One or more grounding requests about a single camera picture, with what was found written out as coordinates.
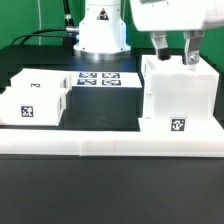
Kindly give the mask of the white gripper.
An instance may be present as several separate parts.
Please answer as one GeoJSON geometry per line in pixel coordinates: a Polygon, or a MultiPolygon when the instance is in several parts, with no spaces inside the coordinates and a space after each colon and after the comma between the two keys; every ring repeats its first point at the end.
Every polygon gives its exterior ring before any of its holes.
{"type": "Polygon", "coordinates": [[[130,0],[138,31],[153,31],[150,39],[159,60],[171,58],[165,31],[185,31],[182,61],[199,62],[200,48],[207,29],[224,26],[224,0],[130,0]]]}

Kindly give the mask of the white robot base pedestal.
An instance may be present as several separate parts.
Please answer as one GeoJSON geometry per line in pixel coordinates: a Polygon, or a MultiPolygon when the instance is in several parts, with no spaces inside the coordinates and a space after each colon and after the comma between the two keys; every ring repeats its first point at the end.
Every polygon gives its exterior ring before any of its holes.
{"type": "Polygon", "coordinates": [[[73,47],[75,55],[94,61],[130,55],[120,7],[121,0],[85,0],[85,16],[79,23],[79,42],[73,47]]]}

